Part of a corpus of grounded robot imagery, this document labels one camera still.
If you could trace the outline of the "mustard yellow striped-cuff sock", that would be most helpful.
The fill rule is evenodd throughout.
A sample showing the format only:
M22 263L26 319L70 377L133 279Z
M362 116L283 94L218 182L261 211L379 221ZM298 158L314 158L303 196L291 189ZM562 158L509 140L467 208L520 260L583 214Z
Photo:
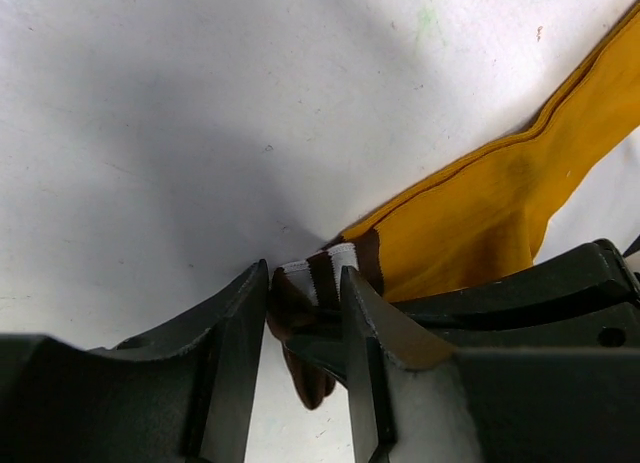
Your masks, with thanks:
M356 268L397 303L530 268L552 216L639 125L639 11L632 8L525 130L416 183L311 256L278 267L267 323L281 342L338 310Z

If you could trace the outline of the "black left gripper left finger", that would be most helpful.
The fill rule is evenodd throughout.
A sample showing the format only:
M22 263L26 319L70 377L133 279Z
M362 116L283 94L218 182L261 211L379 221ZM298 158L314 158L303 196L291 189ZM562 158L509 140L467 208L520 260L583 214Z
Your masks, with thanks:
M5 462L240 462L246 454L269 272L106 349L1 338Z

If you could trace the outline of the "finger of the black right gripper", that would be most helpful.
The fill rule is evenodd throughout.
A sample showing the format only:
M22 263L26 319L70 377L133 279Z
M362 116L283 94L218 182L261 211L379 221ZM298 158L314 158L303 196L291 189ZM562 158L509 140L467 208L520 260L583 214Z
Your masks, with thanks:
M342 330L309 330L284 341L287 365L295 377L304 371L322 371L339 383L347 382L346 349Z
M639 346L639 276L606 239L484 285L396 306L459 347Z

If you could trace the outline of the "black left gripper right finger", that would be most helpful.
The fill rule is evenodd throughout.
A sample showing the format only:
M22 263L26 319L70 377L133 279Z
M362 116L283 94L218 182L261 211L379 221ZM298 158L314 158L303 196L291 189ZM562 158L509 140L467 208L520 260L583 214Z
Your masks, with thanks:
M622 303L523 333L432 332L343 272L359 462L635 462L639 314Z

